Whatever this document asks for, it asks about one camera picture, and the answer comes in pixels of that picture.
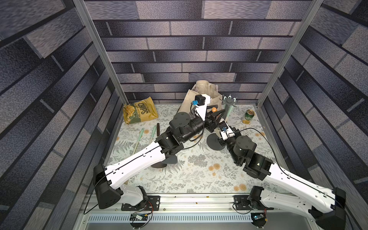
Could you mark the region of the grey utensil rack stand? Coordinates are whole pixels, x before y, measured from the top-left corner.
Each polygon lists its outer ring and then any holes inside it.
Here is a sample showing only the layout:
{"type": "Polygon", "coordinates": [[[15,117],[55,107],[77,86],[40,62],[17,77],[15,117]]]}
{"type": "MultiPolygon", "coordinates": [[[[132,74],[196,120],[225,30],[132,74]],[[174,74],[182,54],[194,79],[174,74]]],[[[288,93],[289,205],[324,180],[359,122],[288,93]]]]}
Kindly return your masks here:
{"type": "Polygon", "coordinates": [[[207,145],[212,150],[222,150],[226,141],[235,137],[235,131],[228,125],[228,117],[235,107],[236,98],[224,96],[221,102],[225,106],[222,110],[213,109],[205,116],[205,128],[211,132],[207,137],[207,145]]]}

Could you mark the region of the mint handle cream spatula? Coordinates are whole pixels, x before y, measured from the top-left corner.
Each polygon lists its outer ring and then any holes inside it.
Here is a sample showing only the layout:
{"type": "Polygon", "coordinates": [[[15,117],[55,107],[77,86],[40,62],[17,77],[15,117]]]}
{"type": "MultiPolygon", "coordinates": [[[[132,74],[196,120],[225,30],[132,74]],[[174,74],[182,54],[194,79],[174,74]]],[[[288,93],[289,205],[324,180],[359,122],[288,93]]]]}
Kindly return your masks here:
{"type": "Polygon", "coordinates": [[[153,129],[152,129],[152,133],[151,133],[151,137],[150,137],[150,141],[149,143],[152,143],[153,142],[153,139],[156,135],[156,129],[157,129],[157,126],[154,126],[153,129]]]}

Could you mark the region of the dark brown handle utensil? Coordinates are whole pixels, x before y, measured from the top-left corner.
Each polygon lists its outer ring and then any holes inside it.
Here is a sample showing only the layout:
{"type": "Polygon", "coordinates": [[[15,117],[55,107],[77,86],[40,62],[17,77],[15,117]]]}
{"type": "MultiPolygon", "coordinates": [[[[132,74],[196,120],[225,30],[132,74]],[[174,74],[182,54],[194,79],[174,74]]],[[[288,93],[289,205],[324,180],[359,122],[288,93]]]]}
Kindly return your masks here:
{"type": "MultiPolygon", "coordinates": [[[[157,137],[160,136],[160,124],[157,123],[156,125],[156,132],[157,132],[157,137]]],[[[162,163],[162,162],[158,162],[156,164],[153,164],[151,167],[152,168],[156,168],[156,169],[162,169],[162,168],[165,168],[167,166],[166,163],[162,163]]]]}

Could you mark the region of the mint handle cream spoon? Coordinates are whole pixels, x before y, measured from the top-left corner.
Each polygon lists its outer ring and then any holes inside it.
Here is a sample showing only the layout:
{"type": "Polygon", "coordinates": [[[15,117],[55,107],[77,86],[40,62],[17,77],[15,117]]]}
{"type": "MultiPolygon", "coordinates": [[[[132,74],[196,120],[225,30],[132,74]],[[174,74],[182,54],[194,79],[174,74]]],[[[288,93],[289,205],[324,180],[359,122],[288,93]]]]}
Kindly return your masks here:
{"type": "Polygon", "coordinates": [[[137,147],[138,147],[139,142],[140,142],[140,140],[141,140],[141,138],[142,138],[142,136],[143,136],[144,130],[145,130],[145,128],[143,128],[143,129],[140,131],[140,133],[139,133],[138,139],[137,139],[136,144],[135,144],[135,147],[134,147],[134,149],[133,149],[133,154],[135,154],[135,153],[136,153],[136,151],[137,151],[137,147]]]}

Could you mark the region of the mint handle cream slotted turner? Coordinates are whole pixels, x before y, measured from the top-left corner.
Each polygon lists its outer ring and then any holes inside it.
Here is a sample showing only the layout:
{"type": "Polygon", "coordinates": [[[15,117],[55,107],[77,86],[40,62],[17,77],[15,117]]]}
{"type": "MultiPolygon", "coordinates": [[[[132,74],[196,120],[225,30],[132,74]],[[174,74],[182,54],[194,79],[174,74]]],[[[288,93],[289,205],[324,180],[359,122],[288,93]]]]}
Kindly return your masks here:
{"type": "Polygon", "coordinates": [[[224,113],[224,120],[227,122],[231,112],[236,107],[236,98],[232,97],[231,95],[225,96],[222,100],[222,104],[224,105],[225,113],[224,113]]]}

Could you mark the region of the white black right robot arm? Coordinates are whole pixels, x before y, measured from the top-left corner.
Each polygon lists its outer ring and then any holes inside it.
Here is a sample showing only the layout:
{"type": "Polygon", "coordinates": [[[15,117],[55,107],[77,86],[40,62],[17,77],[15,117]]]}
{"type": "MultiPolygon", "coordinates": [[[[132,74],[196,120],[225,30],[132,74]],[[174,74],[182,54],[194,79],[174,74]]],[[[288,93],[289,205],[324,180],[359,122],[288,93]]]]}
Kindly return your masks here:
{"type": "Polygon", "coordinates": [[[255,152],[256,144],[240,131],[221,131],[219,143],[226,146],[234,163],[243,167],[252,178],[272,183],[288,191],[279,194],[254,186],[248,196],[252,209],[281,209],[310,218],[324,230],[346,227],[346,193],[340,188],[329,189],[305,180],[255,152]]]}

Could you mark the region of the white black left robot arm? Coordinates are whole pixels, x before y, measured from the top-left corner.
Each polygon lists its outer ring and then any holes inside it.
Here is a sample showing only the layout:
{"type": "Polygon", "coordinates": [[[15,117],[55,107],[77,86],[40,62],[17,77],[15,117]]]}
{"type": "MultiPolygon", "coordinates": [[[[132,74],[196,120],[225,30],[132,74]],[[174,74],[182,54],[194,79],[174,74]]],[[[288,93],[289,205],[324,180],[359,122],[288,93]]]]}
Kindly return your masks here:
{"type": "Polygon", "coordinates": [[[202,117],[194,118],[186,112],[179,112],[170,121],[167,130],[146,148],[116,164],[97,165],[93,184],[99,209],[107,209],[119,201],[137,209],[144,208],[149,200],[144,188],[125,185],[125,181],[184,150],[183,144],[205,129],[213,132],[224,112],[205,110],[202,117]]]}

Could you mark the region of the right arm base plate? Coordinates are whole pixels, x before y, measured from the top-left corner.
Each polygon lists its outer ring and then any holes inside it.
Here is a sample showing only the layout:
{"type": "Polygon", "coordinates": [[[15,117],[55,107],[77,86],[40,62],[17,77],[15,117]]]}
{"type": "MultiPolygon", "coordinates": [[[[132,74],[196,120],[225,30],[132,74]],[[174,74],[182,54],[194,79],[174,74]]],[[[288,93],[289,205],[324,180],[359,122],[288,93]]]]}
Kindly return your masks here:
{"type": "Polygon", "coordinates": [[[237,211],[249,211],[252,209],[248,195],[234,195],[233,203],[237,211]]]}

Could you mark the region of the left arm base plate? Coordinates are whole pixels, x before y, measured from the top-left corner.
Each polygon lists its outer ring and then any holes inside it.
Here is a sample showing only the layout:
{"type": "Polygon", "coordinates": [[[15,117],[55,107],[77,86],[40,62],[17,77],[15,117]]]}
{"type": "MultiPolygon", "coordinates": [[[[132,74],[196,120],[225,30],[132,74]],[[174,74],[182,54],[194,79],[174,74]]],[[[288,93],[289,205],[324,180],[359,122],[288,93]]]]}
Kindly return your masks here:
{"type": "Polygon", "coordinates": [[[161,197],[159,195],[149,195],[144,198],[138,205],[131,206],[129,204],[122,204],[122,211],[158,211],[160,208],[161,197]]]}

